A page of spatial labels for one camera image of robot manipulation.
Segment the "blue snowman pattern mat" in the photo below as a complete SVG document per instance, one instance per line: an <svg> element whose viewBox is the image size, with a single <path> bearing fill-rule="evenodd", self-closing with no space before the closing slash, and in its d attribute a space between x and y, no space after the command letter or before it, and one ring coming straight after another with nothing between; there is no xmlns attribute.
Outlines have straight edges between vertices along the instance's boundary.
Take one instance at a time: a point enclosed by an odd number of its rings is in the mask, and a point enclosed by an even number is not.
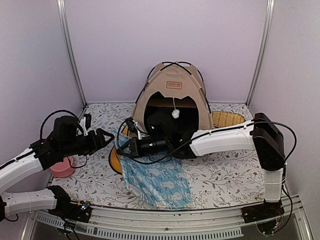
<svg viewBox="0 0 320 240"><path fill-rule="evenodd" d="M164 157L165 153L152 154L135 162L120 156L122 176L129 192L143 202L160 210L185 210L195 207L181 160Z"/></svg>

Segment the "beige fabric pet tent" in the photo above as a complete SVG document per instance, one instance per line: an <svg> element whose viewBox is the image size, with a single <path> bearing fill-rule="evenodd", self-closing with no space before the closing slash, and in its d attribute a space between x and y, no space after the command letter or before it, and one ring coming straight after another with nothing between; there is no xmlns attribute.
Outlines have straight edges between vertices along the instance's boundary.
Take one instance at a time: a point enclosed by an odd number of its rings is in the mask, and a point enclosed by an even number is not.
<svg viewBox="0 0 320 240"><path fill-rule="evenodd" d="M204 79L198 68L189 62L163 61L150 71L131 114L143 130L146 129L147 107L195 107L197 128L208 130L214 126Z"/></svg>

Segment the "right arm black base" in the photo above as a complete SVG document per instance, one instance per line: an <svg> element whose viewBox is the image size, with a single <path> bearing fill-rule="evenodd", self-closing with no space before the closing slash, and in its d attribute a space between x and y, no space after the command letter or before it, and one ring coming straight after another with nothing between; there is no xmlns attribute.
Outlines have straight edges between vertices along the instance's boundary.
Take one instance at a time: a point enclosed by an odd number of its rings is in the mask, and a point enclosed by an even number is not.
<svg viewBox="0 0 320 240"><path fill-rule="evenodd" d="M246 206L241 209L241 215L245 223L271 219L270 221L265 221L256 225L258 231L263 235L272 235L276 232L284 213L285 211L281 200L278 202L264 201L261 204Z"/></svg>

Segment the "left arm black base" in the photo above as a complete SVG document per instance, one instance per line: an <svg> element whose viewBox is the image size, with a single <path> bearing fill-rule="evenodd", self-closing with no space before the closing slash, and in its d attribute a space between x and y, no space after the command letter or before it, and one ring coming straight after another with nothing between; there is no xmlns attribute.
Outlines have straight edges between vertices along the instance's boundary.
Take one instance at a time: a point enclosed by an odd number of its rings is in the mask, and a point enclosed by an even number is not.
<svg viewBox="0 0 320 240"><path fill-rule="evenodd" d="M55 208L49 209L48 213L63 220L88 223L91 218L92 208L89 201L72 202L69 198L61 198L57 200Z"/></svg>

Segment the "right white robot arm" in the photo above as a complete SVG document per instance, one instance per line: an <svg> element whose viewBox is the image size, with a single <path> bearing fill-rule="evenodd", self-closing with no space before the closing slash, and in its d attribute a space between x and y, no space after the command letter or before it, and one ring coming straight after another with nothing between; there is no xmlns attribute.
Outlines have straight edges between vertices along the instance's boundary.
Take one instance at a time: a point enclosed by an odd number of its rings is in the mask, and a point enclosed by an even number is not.
<svg viewBox="0 0 320 240"><path fill-rule="evenodd" d="M119 143L117 153L132 160L162 152L178 159L193 159L217 152L256 151L264 170L264 201L280 202L286 162L284 137L265 114L257 113L254 119L233 126L195 130L177 124L164 113L154 113L147 119L146 136L141 135L132 117L124 123L136 136Z"/></svg>

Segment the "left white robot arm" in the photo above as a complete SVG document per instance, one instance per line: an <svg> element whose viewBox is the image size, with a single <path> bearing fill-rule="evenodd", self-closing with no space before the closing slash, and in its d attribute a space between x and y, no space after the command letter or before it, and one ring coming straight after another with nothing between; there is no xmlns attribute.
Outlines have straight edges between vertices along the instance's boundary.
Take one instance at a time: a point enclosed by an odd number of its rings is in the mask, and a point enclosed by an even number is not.
<svg viewBox="0 0 320 240"><path fill-rule="evenodd" d="M0 166L0 219L36 210L49 210L65 219L83 211L83 207L72 203L70 195L58 185L38 191L8 192L8 189L72 156L91 156L114 138L112 133L101 128L92 130L88 114L83 119L71 115L56 118L47 137L41 135L22 153Z"/></svg>

